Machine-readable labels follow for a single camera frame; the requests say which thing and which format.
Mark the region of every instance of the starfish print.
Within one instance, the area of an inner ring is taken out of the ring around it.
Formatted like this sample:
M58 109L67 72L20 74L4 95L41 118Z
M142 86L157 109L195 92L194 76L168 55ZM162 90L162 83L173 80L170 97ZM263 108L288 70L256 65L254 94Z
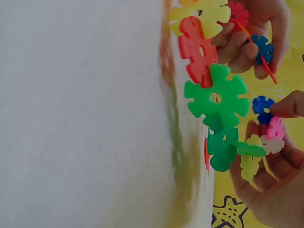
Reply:
M225 196L224 205L213 205L213 228L244 228L243 215L248 210L243 202L237 202L231 196Z

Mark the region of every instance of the pink snowflake block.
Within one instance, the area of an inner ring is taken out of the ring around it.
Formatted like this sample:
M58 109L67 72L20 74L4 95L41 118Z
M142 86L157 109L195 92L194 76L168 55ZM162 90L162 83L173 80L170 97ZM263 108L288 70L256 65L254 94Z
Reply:
M272 117L269 128L267 130L267 139L272 139L274 137L278 137L281 140L284 138L284 123L282 121L282 118L278 116Z

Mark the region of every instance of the yellow snowflake block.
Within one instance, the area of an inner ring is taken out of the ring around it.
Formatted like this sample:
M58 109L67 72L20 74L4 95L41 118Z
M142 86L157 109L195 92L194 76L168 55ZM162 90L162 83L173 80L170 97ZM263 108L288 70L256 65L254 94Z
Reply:
M262 157L251 157L243 154L241 157L241 176L244 180L250 181L256 175L258 168L260 167L259 162Z
M262 140L257 134L251 135L249 139L246 140L249 146L259 146L262 147Z
M181 7L173 7L169 19L173 22L170 27L176 36L182 35L180 23L184 18L195 16L200 20L205 39L216 36L223 30L217 22L227 23L230 19L231 9L228 0L179 0Z

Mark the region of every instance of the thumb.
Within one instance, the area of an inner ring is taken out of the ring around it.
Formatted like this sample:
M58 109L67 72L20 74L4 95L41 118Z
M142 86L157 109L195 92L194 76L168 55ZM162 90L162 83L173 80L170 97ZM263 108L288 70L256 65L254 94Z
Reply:
M304 116L304 92L293 91L286 98L272 105L270 112L283 118Z
M283 2L284 6L281 13L270 19L272 27L272 44L274 45L273 58L270 67L274 73L277 72L284 55L288 52L290 11L285 1Z

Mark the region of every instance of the black outline drawing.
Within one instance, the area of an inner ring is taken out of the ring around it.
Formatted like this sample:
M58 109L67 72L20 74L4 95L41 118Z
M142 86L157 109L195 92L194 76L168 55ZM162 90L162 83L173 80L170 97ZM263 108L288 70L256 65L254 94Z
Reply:
M224 205L223 206L216 206L216 205L213 205L214 208L225 208L226 207L226 204L227 204L227 199L228 198L231 198L232 199L232 202L234 205L240 205L240 204L244 204L243 202L237 202L237 200L235 198L232 198L231 196L225 196L224 198ZM244 228L244 221L243 221L243 215L246 213L246 211L248 210L248 208L246 207L244 209L244 211L238 216L238 218L240 219L241 223L242 223L242 227L234 227L233 225L231 225L229 222L225 221L223 222L222 224L220 224L219 226L215 227L215 228L223 228L225 226L228 226L230 228ZM212 222L211 224L213 224L215 221L217 220L217 217L212 214Z

